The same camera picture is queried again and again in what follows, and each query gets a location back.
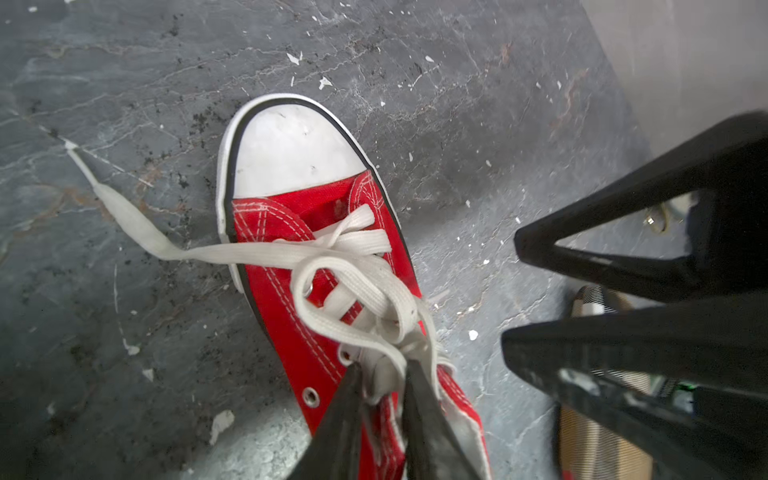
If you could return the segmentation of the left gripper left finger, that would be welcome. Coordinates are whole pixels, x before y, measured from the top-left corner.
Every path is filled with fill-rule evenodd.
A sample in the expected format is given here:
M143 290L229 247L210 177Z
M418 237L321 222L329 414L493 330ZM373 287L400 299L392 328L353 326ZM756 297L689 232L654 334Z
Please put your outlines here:
M308 448L289 480L355 480L362 443L363 373L358 363L347 371Z

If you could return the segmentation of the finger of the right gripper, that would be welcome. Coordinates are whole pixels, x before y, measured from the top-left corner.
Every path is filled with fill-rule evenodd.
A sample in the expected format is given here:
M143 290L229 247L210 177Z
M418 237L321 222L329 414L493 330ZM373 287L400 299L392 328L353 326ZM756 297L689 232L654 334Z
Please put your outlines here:
M691 195L682 224L648 251L568 245L581 233ZM659 302L767 287L767 114L693 136L605 188L520 228L529 265Z
M767 297L749 293L505 331L507 368L684 479L767 475ZM620 374L720 394L711 416L642 393Z

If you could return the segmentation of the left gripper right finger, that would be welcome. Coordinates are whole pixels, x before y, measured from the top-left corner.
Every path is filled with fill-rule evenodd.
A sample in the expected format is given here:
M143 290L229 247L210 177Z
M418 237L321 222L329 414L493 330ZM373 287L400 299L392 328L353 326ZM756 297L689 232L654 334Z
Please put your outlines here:
M416 360L407 362L402 423L408 480L479 479Z

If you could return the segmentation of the red canvas sneaker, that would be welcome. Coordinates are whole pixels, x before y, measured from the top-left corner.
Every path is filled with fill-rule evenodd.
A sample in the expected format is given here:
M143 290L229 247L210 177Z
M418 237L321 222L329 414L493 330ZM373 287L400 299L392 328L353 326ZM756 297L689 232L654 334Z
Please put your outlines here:
M375 166L320 103L244 104L217 161L215 245L184 249L112 187L87 180L114 220L165 261L225 265L268 334L314 437L346 371L363 373L357 479L407 479L407 362L420 363L476 469L491 475L482 421L454 378Z

